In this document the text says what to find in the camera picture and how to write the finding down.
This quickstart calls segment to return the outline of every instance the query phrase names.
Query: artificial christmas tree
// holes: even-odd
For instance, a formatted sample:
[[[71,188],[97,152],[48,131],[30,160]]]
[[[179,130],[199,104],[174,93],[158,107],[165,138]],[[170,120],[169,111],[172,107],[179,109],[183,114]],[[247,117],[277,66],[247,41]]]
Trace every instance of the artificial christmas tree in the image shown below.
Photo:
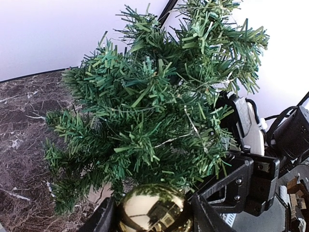
[[[228,21],[233,0],[187,0],[174,35],[153,14],[122,12],[121,32],[131,47],[119,53],[99,43],[64,82],[82,109],[50,112],[47,123],[67,144],[47,141],[45,158],[54,175],[56,210],[71,210],[91,186],[111,182],[115,197],[123,182],[166,183],[192,188],[224,169],[226,138],[216,108],[219,92],[255,92],[259,55],[267,48],[263,27]]]

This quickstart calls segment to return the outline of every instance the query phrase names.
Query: white wall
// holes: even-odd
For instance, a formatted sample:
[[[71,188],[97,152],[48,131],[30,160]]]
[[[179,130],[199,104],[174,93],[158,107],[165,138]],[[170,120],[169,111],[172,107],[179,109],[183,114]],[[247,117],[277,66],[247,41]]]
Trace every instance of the white wall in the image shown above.
[[[160,14],[168,0],[0,0],[0,81],[80,65],[106,30],[120,36],[125,4],[143,14],[149,2]]]
[[[309,91],[309,1],[244,0],[241,8],[233,14],[239,24],[248,18],[250,27],[264,26],[270,35],[259,69],[261,89],[249,97],[256,101],[262,117],[279,114],[298,104]]]
[[[104,31],[125,23],[115,16],[124,4],[159,15],[168,0],[0,0],[0,81],[80,64]],[[239,24],[263,25],[270,35],[258,82],[250,96],[263,117],[297,104],[309,91],[307,10],[309,1],[244,0],[233,16]],[[177,25],[173,14],[167,24]]]

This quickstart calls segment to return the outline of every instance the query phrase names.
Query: black cable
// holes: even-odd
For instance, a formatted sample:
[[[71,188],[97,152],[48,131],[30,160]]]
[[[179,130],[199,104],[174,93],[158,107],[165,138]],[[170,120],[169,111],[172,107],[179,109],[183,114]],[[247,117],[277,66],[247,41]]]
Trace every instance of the black cable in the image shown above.
[[[297,109],[297,108],[298,108],[298,106],[290,106],[289,108],[285,109],[281,114],[279,114],[279,116],[276,118],[276,120],[270,126],[270,128],[267,132],[267,144],[268,144],[268,146],[271,147],[272,136],[273,136],[275,130],[277,129],[277,127],[279,126],[279,124],[284,119],[284,117],[288,114],[288,112],[290,112],[291,110]]]
[[[274,119],[274,118],[278,118],[279,117],[279,115],[273,115],[273,116],[269,116],[269,117],[266,117],[265,118],[265,121],[268,121],[268,120],[271,120],[271,119]]]
[[[303,97],[303,99],[297,104],[297,106],[301,106],[302,104],[304,104],[308,98],[309,98],[309,92]]]
[[[178,0],[169,0],[167,5],[165,6],[164,10],[162,11],[159,17],[159,23],[161,26],[166,22],[167,18],[169,17],[170,11],[175,7]]]
[[[259,116],[259,113],[257,111],[257,106],[256,106],[255,102],[252,99],[248,99],[248,98],[246,98],[246,102],[249,102],[252,105],[252,108],[253,108],[253,111],[254,111],[255,121],[256,121],[257,125],[259,125],[261,123],[261,120],[260,120],[260,116]]]

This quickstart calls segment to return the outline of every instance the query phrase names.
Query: gold ornament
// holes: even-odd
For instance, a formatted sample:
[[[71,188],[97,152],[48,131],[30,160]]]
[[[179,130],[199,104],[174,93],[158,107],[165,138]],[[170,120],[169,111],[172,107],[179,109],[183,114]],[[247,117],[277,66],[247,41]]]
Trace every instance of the gold ornament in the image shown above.
[[[129,192],[118,206],[121,232],[191,232],[191,205],[174,188],[141,185]]]

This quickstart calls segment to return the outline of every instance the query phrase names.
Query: metal rod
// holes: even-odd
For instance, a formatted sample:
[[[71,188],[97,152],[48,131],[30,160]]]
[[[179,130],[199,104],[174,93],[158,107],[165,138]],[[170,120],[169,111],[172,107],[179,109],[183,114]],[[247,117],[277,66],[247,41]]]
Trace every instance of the metal rod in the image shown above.
[[[175,7],[178,0],[169,0],[167,5],[165,6],[164,10],[162,11],[159,22],[162,25],[166,22],[167,18],[169,17],[170,11]]]

